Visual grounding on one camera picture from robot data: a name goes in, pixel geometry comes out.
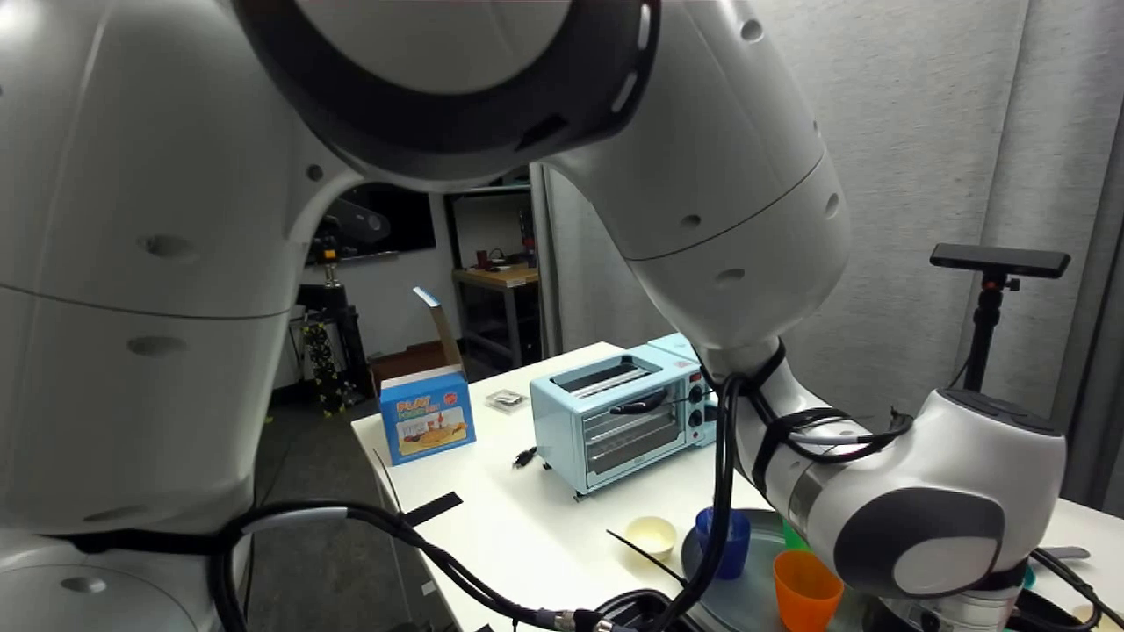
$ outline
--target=orange cup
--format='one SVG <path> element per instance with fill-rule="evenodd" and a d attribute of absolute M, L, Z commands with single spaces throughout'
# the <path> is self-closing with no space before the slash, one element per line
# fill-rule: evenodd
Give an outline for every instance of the orange cup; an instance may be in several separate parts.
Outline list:
<path fill-rule="evenodd" d="M 824 632 L 844 600 L 840 577 L 810 552 L 778 555 L 773 589 L 786 632 Z"/>

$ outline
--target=cardboard box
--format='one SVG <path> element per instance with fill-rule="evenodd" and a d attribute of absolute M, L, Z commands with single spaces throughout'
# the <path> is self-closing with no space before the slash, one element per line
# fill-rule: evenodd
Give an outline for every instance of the cardboard box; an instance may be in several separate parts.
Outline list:
<path fill-rule="evenodd" d="M 470 397 L 456 364 L 386 380 L 381 394 L 393 462 L 473 441 Z"/>

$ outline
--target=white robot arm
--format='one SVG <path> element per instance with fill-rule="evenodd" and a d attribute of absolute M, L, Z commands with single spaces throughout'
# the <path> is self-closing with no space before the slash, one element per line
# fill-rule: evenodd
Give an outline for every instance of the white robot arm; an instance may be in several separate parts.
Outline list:
<path fill-rule="evenodd" d="M 1012 589 L 988 622 L 946 596 L 1029 559 L 1064 441 L 965 394 L 868 455 L 817 413 L 781 340 L 844 275 L 848 202 L 744 0 L 0 0 L 0 86 L 0 525 L 48 534 L 0 552 L 0 610 L 52 600 L 26 622 L 87 628 L 52 589 L 100 568 L 207 628 L 198 561 L 61 538 L 246 509 L 302 244 L 340 190 L 548 159 L 741 380 L 741 469 L 810 546 L 850 586 L 1002 628 Z"/>

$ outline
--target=white table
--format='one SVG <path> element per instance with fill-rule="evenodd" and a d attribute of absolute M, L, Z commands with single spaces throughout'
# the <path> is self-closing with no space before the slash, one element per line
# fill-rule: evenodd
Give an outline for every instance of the white table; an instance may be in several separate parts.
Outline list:
<path fill-rule="evenodd" d="M 635 514 L 664 514 L 689 534 L 697 511 L 710 506 L 712 450 L 680 452 L 646 472 L 635 472 L 589 497 L 573 497 L 561 476 L 533 467 L 514 469 L 516 452 L 533 444 L 530 401 L 516 409 L 491 409 L 484 402 L 494 389 L 526 397 L 526 382 L 554 375 L 573 364 L 615 353 L 615 342 L 589 342 L 516 372 L 491 375 L 470 387 L 479 441 L 404 467 L 389 467 L 389 479 L 404 509 L 426 506 L 456 490 L 465 506 L 434 514 L 422 534 L 452 552 L 470 573 L 526 608 L 597 608 L 602 600 L 656 586 L 677 593 L 677 584 L 644 566 L 604 529 L 624 529 Z M 370 461 L 386 461 L 386 436 L 381 416 L 356 420 L 356 436 Z M 763 496 L 737 476 L 735 506 L 765 509 Z M 1124 519 L 1062 500 L 1048 529 L 1048 545 L 1083 545 L 1094 561 L 1076 568 L 1112 608 L 1124 608 Z M 465 596 L 439 568 L 432 568 L 461 628 L 511 626 Z M 1041 593 L 1062 608 L 1077 608 L 1083 596 L 1041 573 Z"/>

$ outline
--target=blue cup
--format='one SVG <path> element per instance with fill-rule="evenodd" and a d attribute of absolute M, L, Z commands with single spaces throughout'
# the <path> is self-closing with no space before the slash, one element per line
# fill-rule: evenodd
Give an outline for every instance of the blue cup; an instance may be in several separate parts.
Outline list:
<path fill-rule="evenodd" d="M 712 509 L 697 511 L 697 545 L 698 545 L 698 552 L 705 552 L 710 524 L 712 524 Z M 720 559 L 720 566 L 712 573 L 718 578 L 737 578 L 741 577 L 744 555 L 748 555 L 748 538 L 752 538 L 748 511 L 735 511 L 732 509 L 728 546 L 723 546 L 723 559 Z"/>

